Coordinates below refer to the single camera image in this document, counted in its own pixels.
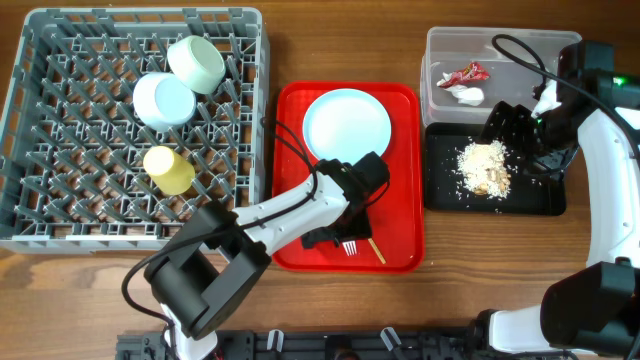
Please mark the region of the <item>white napkin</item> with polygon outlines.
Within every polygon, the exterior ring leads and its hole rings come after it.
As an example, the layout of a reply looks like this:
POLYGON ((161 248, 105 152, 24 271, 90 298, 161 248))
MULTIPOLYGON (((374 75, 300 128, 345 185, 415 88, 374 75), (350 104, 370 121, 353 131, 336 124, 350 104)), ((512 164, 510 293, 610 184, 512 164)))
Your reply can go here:
POLYGON ((482 89, 478 87, 467 87, 465 85, 453 85, 446 88, 458 101, 459 104, 478 106, 485 100, 482 89))

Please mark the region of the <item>yellow plastic cup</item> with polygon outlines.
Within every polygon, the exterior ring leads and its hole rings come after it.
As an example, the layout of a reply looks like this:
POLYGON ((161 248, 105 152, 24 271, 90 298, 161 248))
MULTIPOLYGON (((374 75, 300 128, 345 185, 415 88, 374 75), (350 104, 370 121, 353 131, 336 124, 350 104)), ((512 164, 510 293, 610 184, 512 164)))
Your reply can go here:
POLYGON ((166 146, 150 148, 143 158, 143 168, 157 187, 167 195, 180 195, 191 188, 194 167, 166 146))

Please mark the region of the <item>white plastic fork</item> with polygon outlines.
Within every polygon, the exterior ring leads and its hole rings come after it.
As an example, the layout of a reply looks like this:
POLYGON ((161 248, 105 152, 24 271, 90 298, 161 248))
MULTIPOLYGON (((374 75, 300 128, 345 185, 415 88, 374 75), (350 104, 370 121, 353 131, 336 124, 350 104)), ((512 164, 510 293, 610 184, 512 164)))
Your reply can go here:
POLYGON ((354 256, 358 253, 357 244, 355 240, 343 242, 342 246, 347 256, 354 256))

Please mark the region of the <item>light blue bowl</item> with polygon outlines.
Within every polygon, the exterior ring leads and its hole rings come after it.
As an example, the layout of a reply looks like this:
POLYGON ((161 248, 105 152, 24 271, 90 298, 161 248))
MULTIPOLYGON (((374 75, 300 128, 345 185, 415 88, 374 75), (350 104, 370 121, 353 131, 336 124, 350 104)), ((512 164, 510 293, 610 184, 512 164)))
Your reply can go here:
POLYGON ((138 118, 157 132, 182 126, 195 113, 196 97, 173 73, 152 72, 141 77, 133 91, 138 118))

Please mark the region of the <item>light blue round plate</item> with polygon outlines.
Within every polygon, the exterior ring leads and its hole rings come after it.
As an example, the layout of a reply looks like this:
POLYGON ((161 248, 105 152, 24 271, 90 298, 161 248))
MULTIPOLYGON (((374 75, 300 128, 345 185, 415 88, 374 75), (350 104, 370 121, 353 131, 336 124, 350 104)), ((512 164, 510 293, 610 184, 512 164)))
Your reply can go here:
POLYGON ((391 142, 391 118, 372 95, 341 88, 311 103, 303 117, 302 134, 316 159, 355 164, 370 152, 385 153, 391 142))

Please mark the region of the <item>red snack wrapper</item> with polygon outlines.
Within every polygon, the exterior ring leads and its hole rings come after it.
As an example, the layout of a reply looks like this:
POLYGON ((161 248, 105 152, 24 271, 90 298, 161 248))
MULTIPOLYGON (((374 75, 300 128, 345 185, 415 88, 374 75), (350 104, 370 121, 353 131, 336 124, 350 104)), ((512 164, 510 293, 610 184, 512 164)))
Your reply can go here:
POLYGON ((471 62, 465 68, 451 73, 443 73, 443 78, 436 85, 446 89, 456 85, 466 85, 472 82, 485 81, 490 73, 478 62, 471 62))

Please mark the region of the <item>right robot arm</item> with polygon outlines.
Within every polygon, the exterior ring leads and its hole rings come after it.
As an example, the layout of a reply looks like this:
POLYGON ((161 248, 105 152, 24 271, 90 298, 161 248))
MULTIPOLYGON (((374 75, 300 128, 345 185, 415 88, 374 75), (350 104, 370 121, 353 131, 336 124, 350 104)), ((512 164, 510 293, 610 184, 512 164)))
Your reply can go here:
POLYGON ((473 350, 504 358, 639 356, 639 79, 614 70, 612 45, 582 40, 564 47, 558 70, 505 57, 539 73, 538 103, 527 111, 498 103, 479 137, 521 153, 530 174, 561 173, 576 150, 586 163, 591 218, 587 266, 550 286, 540 304, 486 310, 472 325, 473 350))

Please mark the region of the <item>rice food waste pile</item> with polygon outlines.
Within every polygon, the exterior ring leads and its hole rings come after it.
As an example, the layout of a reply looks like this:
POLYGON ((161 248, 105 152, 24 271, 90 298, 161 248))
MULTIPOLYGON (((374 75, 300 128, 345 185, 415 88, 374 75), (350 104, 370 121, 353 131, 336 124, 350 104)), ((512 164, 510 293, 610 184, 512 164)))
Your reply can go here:
POLYGON ((506 199, 511 192, 508 155, 506 146, 497 140, 488 144, 469 143, 455 157, 452 172, 460 177, 458 187, 476 196, 506 199))

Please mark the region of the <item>green bowl with rice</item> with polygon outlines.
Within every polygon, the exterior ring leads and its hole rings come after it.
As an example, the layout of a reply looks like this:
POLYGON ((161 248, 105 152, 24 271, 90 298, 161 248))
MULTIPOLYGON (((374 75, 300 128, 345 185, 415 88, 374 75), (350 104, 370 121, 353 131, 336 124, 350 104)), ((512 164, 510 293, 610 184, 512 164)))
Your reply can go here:
POLYGON ((226 75, 221 53, 203 37, 191 35, 167 50, 171 71, 189 89, 199 94, 212 94, 226 75))

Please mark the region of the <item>wooden chopstick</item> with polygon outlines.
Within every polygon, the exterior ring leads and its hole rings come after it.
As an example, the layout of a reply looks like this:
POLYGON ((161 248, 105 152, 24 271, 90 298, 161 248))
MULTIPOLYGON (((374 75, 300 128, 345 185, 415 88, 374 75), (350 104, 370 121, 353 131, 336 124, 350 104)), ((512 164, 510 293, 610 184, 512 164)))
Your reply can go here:
POLYGON ((374 251, 376 257, 378 258, 378 260, 380 261, 381 264, 386 265, 387 261, 385 259, 385 257, 383 256, 383 254, 381 253, 379 247, 377 246, 376 242, 373 240, 373 238, 368 238, 368 243, 371 246, 372 250, 374 251))

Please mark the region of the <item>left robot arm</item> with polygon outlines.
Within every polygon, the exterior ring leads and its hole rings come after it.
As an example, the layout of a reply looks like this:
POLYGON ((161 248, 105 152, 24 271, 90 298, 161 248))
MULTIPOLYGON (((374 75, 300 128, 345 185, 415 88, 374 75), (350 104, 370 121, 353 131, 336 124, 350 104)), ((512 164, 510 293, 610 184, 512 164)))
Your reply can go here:
POLYGON ((274 253, 303 235, 327 235, 346 225, 389 180, 387 164, 370 152, 355 164, 321 160, 300 185, 256 205, 228 210, 211 201, 199 208, 144 271, 173 326, 173 354, 211 354, 216 330, 242 304, 274 253))

